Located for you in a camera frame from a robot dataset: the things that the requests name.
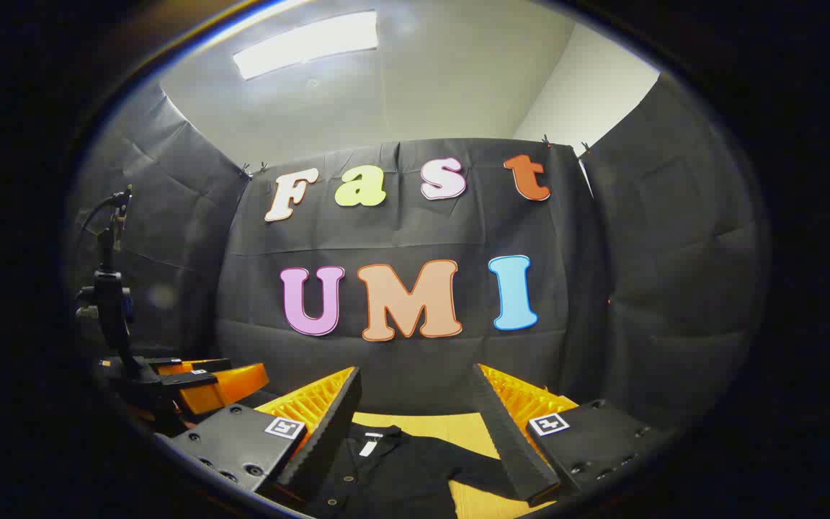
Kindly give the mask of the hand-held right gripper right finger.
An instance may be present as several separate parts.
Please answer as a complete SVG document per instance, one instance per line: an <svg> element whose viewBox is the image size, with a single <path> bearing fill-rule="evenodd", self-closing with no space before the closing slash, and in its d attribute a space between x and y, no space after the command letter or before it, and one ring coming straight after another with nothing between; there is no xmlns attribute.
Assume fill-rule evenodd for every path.
<svg viewBox="0 0 830 519"><path fill-rule="evenodd" d="M607 400L577 404L480 363L471 387L517 498L528 505L599 495L675 438L672 428L646 424Z"/></svg>

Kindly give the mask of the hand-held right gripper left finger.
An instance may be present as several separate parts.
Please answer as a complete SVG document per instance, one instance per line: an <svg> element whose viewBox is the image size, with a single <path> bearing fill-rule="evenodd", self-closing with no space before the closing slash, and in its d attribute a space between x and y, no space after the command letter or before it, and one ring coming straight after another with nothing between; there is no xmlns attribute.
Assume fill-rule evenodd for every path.
<svg viewBox="0 0 830 519"><path fill-rule="evenodd" d="M360 395L360 370L349 367L258 409L226 405L190 430L158 434L158 442L225 487L306 500L332 467Z"/></svg>

